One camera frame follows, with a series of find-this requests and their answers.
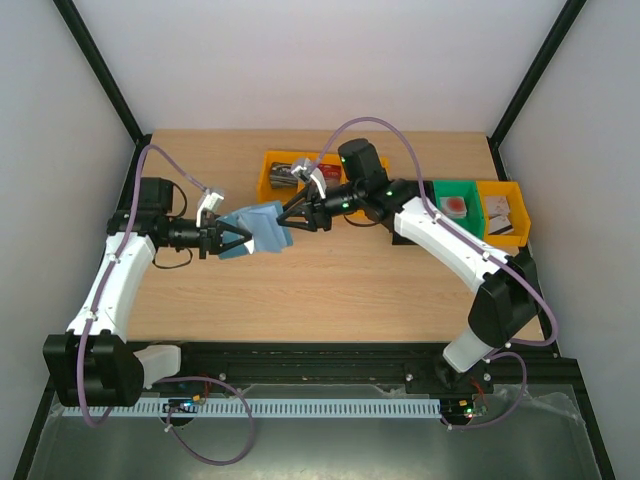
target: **wooden tabletop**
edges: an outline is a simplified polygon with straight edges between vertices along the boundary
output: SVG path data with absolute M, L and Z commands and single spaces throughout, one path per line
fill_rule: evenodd
M 319 151 L 331 132 L 160 130 L 153 143 L 191 175 L 222 187 L 219 213 L 256 203 L 256 183 L 269 149 Z M 392 178 L 415 178 L 402 144 L 387 132 L 347 132 L 334 145 L 368 138 L 390 159 Z M 407 133 L 427 178 L 495 179 L 480 133 Z M 144 174 L 187 192 L 194 217 L 200 192 L 155 152 Z M 174 211 L 181 208 L 176 195 Z M 427 342 L 455 338 L 473 295 L 447 267 L 417 246 L 391 246 L 384 227 L 355 228 L 334 219 L 330 232 L 294 230 L 281 254 L 231 260 L 209 257 L 178 270 L 149 267 L 129 323 L 132 340 Z M 157 261 L 183 255 L 163 249 Z M 539 339 L 537 321 L 520 335 Z

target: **orange bin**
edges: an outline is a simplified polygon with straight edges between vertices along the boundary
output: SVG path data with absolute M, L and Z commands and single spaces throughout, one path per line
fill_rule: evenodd
M 524 247 L 529 239 L 531 220 L 524 206 L 524 199 L 518 182 L 488 182 L 477 181 L 478 196 L 482 205 L 482 212 L 485 217 L 483 240 L 494 247 L 516 246 Z M 513 232 L 506 235 L 489 235 L 489 216 L 485 205 L 484 197 L 493 195 L 504 195 L 509 202 L 509 221 L 513 226 Z
M 308 158 L 312 161 L 318 158 L 319 152 L 292 152 L 281 150 L 268 150 L 264 154 L 264 161 L 262 162 L 262 170 L 260 171 L 260 178 L 258 179 L 258 185 L 256 187 L 256 193 L 258 196 L 258 203 L 272 202 L 274 200 L 280 200 L 282 203 L 288 202 L 304 185 L 299 183 L 297 187 L 290 188 L 272 188 L 269 182 L 269 172 L 271 171 L 271 165 L 274 163 L 288 163 L 293 164 L 299 158 Z M 327 165 L 338 165 L 342 169 L 342 162 L 340 156 L 335 153 L 327 153 L 322 159 L 322 163 Z M 389 174 L 389 159 L 386 157 L 380 157 L 380 163 Z M 340 183 L 346 183 L 347 177 L 342 170 L 340 176 Z M 364 212 L 361 210 L 354 213 L 354 217 L 365 217 Z

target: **gray floor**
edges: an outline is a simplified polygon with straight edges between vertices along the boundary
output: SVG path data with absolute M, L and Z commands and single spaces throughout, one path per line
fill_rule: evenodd
M 29 478 L 600 478 L 571 391 L 562 387 L 530 391 L 533 398 L 508 420 L 469 432 L 447 432 L 437 420 L 258 420 L 254 449 L 228 467 L 193 460 L 163 432 L 158 419 L 112 418 L 95 430 L 82 419 L 63 418 L 58 412 L 45 427 Z M 254 394 L 268 395 L 265 390 Z M 492 396 L 492 410 L 500 411 L 512 394 L 513 390 L 504 390 Z M 181 433 L 199 453 L 226 459 L 241 450 L 247 431 L 244 419 L 196 418 Z

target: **purple cable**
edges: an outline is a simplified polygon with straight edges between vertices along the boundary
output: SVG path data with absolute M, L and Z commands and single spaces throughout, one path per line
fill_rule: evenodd
M 184 450 L 189 455 L 191 455 L 193 458 L 195 458 L 196 460 L 198 460 L 198 461 L 200 461 L 202 463 L 206 463 L 207 465 L 213 465 L 213 466 L 216 466 L 216 467 L 223 467 L 225 465 L 232 465 L 232 464 L 234 464 L 236 462 L 239 462 L 244 457 L 246 457 L 247 454 L 249 453 L 249 451 L 251 450 L 251 448 L 253 447 L 253 444 L 254 444 L 255 439 L 256 439 L 256 424 L 255 424 L 255 420 L 253 418 L 253 414 L 251 412 L 251 407 L 249 406 L 249 403 L 244 398 L 244 396 L 238 390 L 236 390 L 231 385 L 229 385 L 228 383 L 221 382 L 220 380 L 216 380 L 215 378 L 208 378 L 208 377 L 172 377 L 172 378 L 163 378 L 162 380 L 158 380 L 156 383 L 178 383 L 178 382 L 208 382 L 208 383 L 214 383 L 216 385 L 220 385 L 221 387 L 226 388 L 231 393 L 233 393 L 236 397 L 238 397 L 240 399 L 240 401 L 242 402 L 242 404 L 244 405 L 244 408 L 245 408 L 245 410 L 247 412 L 247 417 L 249 417 L 249 429 L 250 429 L 249 437 L 247 438 L 247 443 L 245 443 L 244 448 L 242 449 L 242 451 L 238 455 L 233 457 L 231 460 L 211 460 L 210 458 L 203 457 L 202 455 L 197 453 L 195 450 L 193 450 L 189 445 L 187 445 L 186 442 L 182 439 L 182 437 L 180 437 L 180 435 L 178 435 L 178 432 L 176 432 L 175 428 L 172 427 L 172 425 L 171 425 L 171 415 L 174 413 L 175 410 L 177 410 L 177 408 L 172 408 L 171 410 L 169 410 L 169 413 L 167 414 L 166 425 L 167 425 L 167 428 L 169 429 L 167 431 L 169 431 L 169 432 L 171 432 L 173 434 L 174 438 L 176 440 L 178 440 L 180 445 L 182 445 L 182 448 L 184 448 Z
M 499 417 L 494 418 L 493 420 L 489 420 L 488 422 L 479 423 L 477 425 L 451 425 L 444 417 L 442 417 L 441 418 L 442 423 L 444 423 L 448 429 L 465 431 L 465 430 L 475 430 L 478 428 L 490 427 L 491 425 L 495 425 L 496 423 L 500 423 L 501 421 L 503 421 L 505 418 L 511 415 L 516 408 L 518 408 L 518 405 L 520 405 L 520 402 L 522 401 L 524 394 L 527 391 L 527 366 L 525 365 L 522 357 L 515 352 L 496 353 L 495 355 L 492 355 L 488 358 L 489 360 L 493 361 L 493 360 L 498 360 L 500 358 L 505 358 L 505 357 L 515 358 L 516 360 L 518 360 L 518 362 L 520 362 L 520 366 L 522 367 L 522 385 L 520 387 L 520 391 L 518 392 L 518 396 L 516 397 L 515 401 L 511 404 L 511 406 L 507 409 L 507 411 L 504 412 Z
M 422 176 L 422 169 L 420 168 L 420 162 L 418 161 L 418 156 L 416 155 L 415 150 L 413 149 L 413 147 L 409 143 L 409 140 L 407 140 L 407 138 L 402 134 L 402 132 L 400 130 L 398 130 L 396 127 L 391 125 L 389 122 L 387 122 L 385 120 L 382 120 L 380 118 L 376 118 L 376 117 L 358 117 L 358 118 L 354 118 L 353 120 L 349 120 L 348 122 L 345 122 L 344 124 L 342 124 L 342 126 L 340 126 L 340 128 L 338 128 L 333 133 L 333 135 L 331 135 L 331 137 L 329 138 L 329 141 L 327 142 L 327 144 L 324 146 L 324 148 L 320 152 L 320 155 L 318 155 L 318 158 L 316 159 L 316 161 L 311 165 L 311 167 L 310 167 L 311 171 L 313 171 L 315 169 L 315 167 L 317 167 L 318 164 L 320 164 L 320 162 L 322 162 L 322 158 L 326 155 L 326 153 L 331 148 L 331 145 L 333 145 L 333 142 L 335 142 L 335 140 L 338 138 L 338 136 L 342 132 L 344 132 L 351 125 L 355 125 L 356 123 L 362 123 L 362 122 L 372 122 L 372 123 L 377 123 L 377 124 L 383 125 L 384 127 L 388 128 L 391 132 L 393 132 L 398 137 L 398 139 L 403 143 L 403 145 L 406 147 L 407 151 L 409 152 L 409 156 L 411 157 L 411 160 L 413 160 L 413 165 L 415 167 L 416 176 L 417 176 L 417 180 L 418 180 L 418 188 L 420 190 L 420 197 L 422 198 L 422 203 L 424 205 L 424 208 L 427 211 L 427 213 L 431 216 L 432 219 L 435 218 L 436 213 L 438 212 L 438 210 L 431 203 L 429 198 L 427 197 L 427 192 L 424 189 L 424 177 Z M 453 226 L 451 226 L 451 225 L 449 225 L 449 224 L 447 224 L 447 223 L 445 223 L 445 222 L 443 222 L 441 220 L 437 220 L 437 222 L 447 232 L 449 232 L 451 235 L 456 237 L 458 240 L 462 241 L 465 245 L 467 245 L 469 248 L 474 250 L 476 253 L 478 253 L 480 255 L 483 255 L 485 253 L 485 251 L 484 251 L 484 249 L 482 247 L 480 247 L 480 246 L 476 245 L 475 243 L 471 242 L 467 237 L 465 237 L 455 227 L 453 227 Z M 522 285 L 522 287 L 527 291 L 527 293 L 529 293 L 529 295 L 531 295 L 534 298 L 534 300 L 536 302 L 538 302 L 540 307 L 542 307 L 544 312 L 549 317 L 549 323 L 551 324 L 551 334 L 549 335 L 549 338 L 547 338 L 546 340 L 534 341 L 534 340 L 520 340 L 520 339 L 517 339 L 517 338 L 512 338 L 511 342 L 512 343 L 519 343 L 521 345 L 530 345 L 530 346 L 534 346 L 534 347 L 546 347 L 548 345 L 551 345 L 553 342 L 555 342 L 556 339 L 558 338 L 558 321 L 556 320 L 555 315 L 551 311 L 551 307 L 549 307 L 549 305 L 547 304 L 547 302 L 545 302 L 545 300 L 542 298 L 542 296 L 535 290 L 535 288 L 533 288 L 531 285 L 529 285 L 529 283 L 524 278 L 522 278 L 515 270 L 513 270 L 511 267 L 509 267 L 508 265 L 503 263 L 499 258 L 496 258 L 493 255 L 489 255 L 487 261 L 490 261 L 491 263 L 493 263 L 497 267 L 499 267 L 502 270 L 504 270 L 505 272 L 507 272 L 507 274 L 509 274 L 511 277 L 513 277 L 513 279 L 516 282 L 518 282 L 520 285 Z
M 133 199 L 131 201 L 131 213 L 129 214 L 129 221 L 127 222 L 127 227 L 124 231 L 124 236 L 122 237 L 122 241 L 118 248 L 115 251 L 114 259 L 109 262 L 107 268 L 100 278 L 100 282 L 96 287 L 96 293 L 93 296 L 93 300 L 91 301 L 90 313 L 95 315 L 96 310 L 98 309 L 98 304 L 100 303 L 100 298 L 102 298 L 102 293 L 104 292 L 105 287 L 107 286 L 107 282 L 109 281 L 109 277 L 111 276 L 111 272 L 116 266 L 116 262 L 120 255 L 124 251 L 127 246 L 127 242 L 129 241 L 129 236 L 131 235 L 131 230 L 133 229 L 133 224 L 136 220 L 136 214 L 138 212 L 138 198 L 140 197 L 140 179 L 142 178 L 142 167 L 144 167 L 144 162 L 147 159 L 147 154 L 150 150 L 155 150 L 160 155 L 162 155 L 167 162 L 169 162 L 173 168 L 175 168 L 180 175 L 193 183 L 197 188 L 202 190 L 203 192 L 206 190 L 206 187 L 198 182 L 195 178 L 185 172 L 180 165 L 178 165 L 175 160 L 173 160 L 167 152 L 158 147 L 157 145 L 149 144 L 142 149 L 140 152 L 140 157 L 138 157 L 138 165 L 136 167 L 136 175 L 133 184 Z M 91 332 L 91 325 L 93 324 L 93 318 L 87 318 L 87 321 L 84 326 L 84 330 L 82 331 L 82 335 L 80 336 L 80 344 L 78 345 L 78 359 L 76 362 L 76 384 L 78 387 L 78 403 L 80 404 L 80 410 L 82 411 L 82 417 L 84 418 L 85 423 L 92 427 L 99 427 L 109 416 L 111 413 L 111 408 L 108 408 L 106 412 L 102 415 L 99 420 L 94 420 L 91 418 L 89 414 L 89 408 L 87 406 L 87 395 L 84 388 L 84 356 L 85 351 L 87 349 L 87 340 L 89 339 L 89 333 Z

